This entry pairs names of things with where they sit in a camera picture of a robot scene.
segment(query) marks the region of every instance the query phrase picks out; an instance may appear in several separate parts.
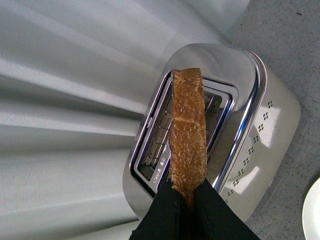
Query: slice of toast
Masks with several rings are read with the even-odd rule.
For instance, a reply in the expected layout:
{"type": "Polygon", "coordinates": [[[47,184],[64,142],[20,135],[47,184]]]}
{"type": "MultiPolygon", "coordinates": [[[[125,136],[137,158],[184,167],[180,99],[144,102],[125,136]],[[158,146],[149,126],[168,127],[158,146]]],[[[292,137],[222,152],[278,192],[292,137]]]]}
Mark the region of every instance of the slice of toast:
{"type": "Polygon", "coordinates": [[[175,70],[172,82],[172,124],[169,137],[172,188],[193,209],[194,191],[207,174],[204,90],[199,68],[175,70]]]}

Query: toaster vent hole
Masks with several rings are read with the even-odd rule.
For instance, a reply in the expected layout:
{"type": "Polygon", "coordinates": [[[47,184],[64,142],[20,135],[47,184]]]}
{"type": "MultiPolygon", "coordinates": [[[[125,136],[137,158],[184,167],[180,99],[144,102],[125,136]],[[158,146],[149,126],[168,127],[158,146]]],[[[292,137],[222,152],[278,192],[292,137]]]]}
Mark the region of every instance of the toaster vent hole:
{"type": "Polygon", "coordinates": [[[234,190],[231,189],[231,191],[228,192],[228,196],[230,197],[230,195],[233,194],[233,193],[234,193],[234,190]]]}
{"type": "Polygon", "coordinates": [[[234,187],[235,187],[236,185],[238,185],[238,184],[239,184],[239,179],[235,180],[232,184],[233,184],[234,187]]]}
{"type": "Polygon", "coordinates": [[[272,103],[272,100],[268,102],[268,109],[272,108],[274,105],[272,103]]]}
{"type": "Polygon", "coordinates": [[[268,112],[266,112],[265,114],[263,114],[263,120],[266,120],[266,119],[268,119],[268,112]]]}
{"type": "Polygon", "coordinates": [[[258,141],[259,141],[259,135],[255,136],[255,137],[253,138],[253,142],[254,142],[254,143],[256,143],[256,142],[258,142],[258,141]]]}
{"type": "Polygon", "coordinates": [[[254,152],[254,147],[249,148],[248,152],[249,154],[252,154],[254,152]]]}
{"type": "Polygon", "coordinates": [[[260,126],[258,126],[259,133],[264,129],[264,124],[262,123],[260,126]]]}
{"type": "Polygon", "coordinates": [[[238,171],[238,175],[239,175],[239,177],[240,177],[242,174],[244,174],[244,169],[243,169],[243,168],[242,168],[241,170],[239,170],[239,171],[238,171]]]}
{"type": "Polygon", "coordinates": [[[249,158],[247,157],[246,160],[243,161],[243,165],[247,165],[249,163],[249,158]]]}

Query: toaster slot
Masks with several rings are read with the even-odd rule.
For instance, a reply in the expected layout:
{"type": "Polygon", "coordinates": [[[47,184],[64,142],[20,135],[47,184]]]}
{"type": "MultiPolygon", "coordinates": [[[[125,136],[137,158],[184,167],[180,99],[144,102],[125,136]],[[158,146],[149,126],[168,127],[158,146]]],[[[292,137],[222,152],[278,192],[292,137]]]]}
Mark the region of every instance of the toaster slot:
{"type": "MultiPolygon", "coordinates": [[[[214,141],[215,132],[224,107],[221,106],[223,98],[209,91],[204,91],[204,107],[205,107],[205,126],[206,126],[206,142],[207,152],[209,153],[214,141]]],[[[163,162],[167,162],[170,154],[166,149],[169,148],[169,133],[172,122],[172,92],[169,89],[166,93],[162,106],[158,106],[159,111],[149,135],[148,145],[141,154],[137,169],[149,182],[159,185],[161,175],[166,171],[163,169],[163,162]]]]}

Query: black tongs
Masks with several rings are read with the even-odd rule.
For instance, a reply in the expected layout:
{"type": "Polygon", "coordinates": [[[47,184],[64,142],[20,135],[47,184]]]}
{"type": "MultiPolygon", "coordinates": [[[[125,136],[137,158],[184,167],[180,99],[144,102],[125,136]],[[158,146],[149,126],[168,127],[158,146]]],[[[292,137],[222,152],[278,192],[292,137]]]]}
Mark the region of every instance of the black tongs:
{"type": "MultiPolygon", "coordinates": [[[[129,240],[181,240],[184,201],[164,180],[152,204],[129,240]]],[[[194,240],[260,240],[205,180],[194,192],[194,240]]]]}

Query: toaster body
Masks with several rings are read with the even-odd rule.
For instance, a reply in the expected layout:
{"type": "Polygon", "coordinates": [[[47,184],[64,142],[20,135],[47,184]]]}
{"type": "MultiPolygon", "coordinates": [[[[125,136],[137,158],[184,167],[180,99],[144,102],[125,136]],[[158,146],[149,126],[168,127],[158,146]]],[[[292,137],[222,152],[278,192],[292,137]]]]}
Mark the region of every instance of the toaster body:
{"type": "Polygon", "coordinates": [[[271,184],[301,109],[257,55],[237,47],[190,44],[170,58],[128,156],[122,179],[124,195],[142,219],[166,179],[171,153],[171,72],[188,68],[200,68],[203,79],[206,178],[245,221],[271,184]]]}

